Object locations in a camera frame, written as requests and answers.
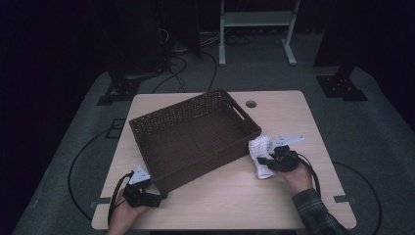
hand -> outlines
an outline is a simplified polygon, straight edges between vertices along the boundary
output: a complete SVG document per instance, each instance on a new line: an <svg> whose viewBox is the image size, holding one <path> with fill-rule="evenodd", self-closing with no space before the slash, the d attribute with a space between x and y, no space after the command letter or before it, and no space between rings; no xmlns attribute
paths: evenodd
<svg viewBox="0 0 415 235"><path fill-rule="evenodd" d="M297 168L292 171L277 171L277 173L287 181L291 190L295 194L302 192L306 189L312 188L311 173L309 172L308 168L303 164L299 164L299 166L297 166Z"/></svg>
<svg viewBox="0 0 415 235"><path fill-rule="evenodd" d="M107 231L108 235L121 235L126 233L134 221L144 212L146 212L149 207L138 207L132 208L125 201L125 198L122 196L124 189L121 189L116 197L115 205L118 205L114 212L113 217L111 218L110 227Z"/></svg>

dark sleeve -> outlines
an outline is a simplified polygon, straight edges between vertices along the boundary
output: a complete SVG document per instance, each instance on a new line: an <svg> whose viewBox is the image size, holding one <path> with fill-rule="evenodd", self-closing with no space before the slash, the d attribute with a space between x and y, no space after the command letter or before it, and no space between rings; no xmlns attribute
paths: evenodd
<svg viewBox="0 0 415 235"><path fill-rule="evenodd" d="M348 234L331 215L314 189L304 190L293 197L307 234Z"/></svg>

human arm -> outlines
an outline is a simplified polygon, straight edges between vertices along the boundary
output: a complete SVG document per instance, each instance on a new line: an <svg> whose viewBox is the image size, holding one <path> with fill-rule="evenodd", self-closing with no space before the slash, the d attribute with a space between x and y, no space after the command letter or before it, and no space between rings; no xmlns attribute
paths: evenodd
<svg viewBox="0 0 415 235"><path fill-rule="evenodd" d="M122 235L126 233L134 221L149 209L149 207L144 206L132 208L125 201L122 193L123 189L119 191L118 196L116 197L115 204L117 206L113 212L107 235Z"/></svg>
<svg viewBox="0 0 415 235"><path fill-rule="evenodd" d="M277 172L295 193L293 202L308 234L348 234L329 213L312 187L311 173L303 164L289 172Z"/></svg>

white metal stand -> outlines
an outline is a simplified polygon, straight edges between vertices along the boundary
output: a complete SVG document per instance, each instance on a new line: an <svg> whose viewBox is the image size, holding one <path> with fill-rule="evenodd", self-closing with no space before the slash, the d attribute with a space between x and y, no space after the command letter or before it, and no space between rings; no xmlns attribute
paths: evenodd
<svg viewBox="0 0 415 235"><path fill-rule="evenodd" d="M282 39L283 47L291 66L297 64L290 42L296 24L300 0L296 0L293 11L282 12L229 12L225 13L224 0L220 3L220 42L219 65L226 65L225 57L225 27L226 26L275 26L287 25L287 38Z"/></svg>

gray carpet floor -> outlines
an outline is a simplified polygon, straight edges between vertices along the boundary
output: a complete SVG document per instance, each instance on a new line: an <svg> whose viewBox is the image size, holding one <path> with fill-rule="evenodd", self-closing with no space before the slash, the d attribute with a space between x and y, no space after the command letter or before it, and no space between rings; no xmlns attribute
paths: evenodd
<svg viewBox="0 0 415 235"><path fill-rule="evenodd" d="M351 79L368 101L344 102L325 97L317 75L333 74L337 68L314 68L321 34L294 34L293 52L298 64L291 67L281 46L282 35L258 36L243 47L227 47L225 67L218 67L212 90L299 90L311 109L330 157L365 176L379 196L382 213L369 185L353 170L335 164L346 194L355 199L352 209L357 226L351 234L372 234L382 216L378 234L413 234L415 223L415 134L382 93L376 80L356 68ZM203 49L216 60L216 46ZM213 59L205 54L179 56L187 63L179 76L186 92L205 92L214 74ZM183 62L171 60L180 71ZM139 93L152 93L171 76L169 71L142 82ZM69 169L82 148L109 128L115 118L126 118L131 102L97 106L111 80L106 72L97 77L85 96L43 180L34 193L14 234L104 234L74 205L69 195ZM183 92L178 79L165 82L156 93ZM70 184L85 213L92 217L110 167L117 139L97 137L73 164Z"/></svg>

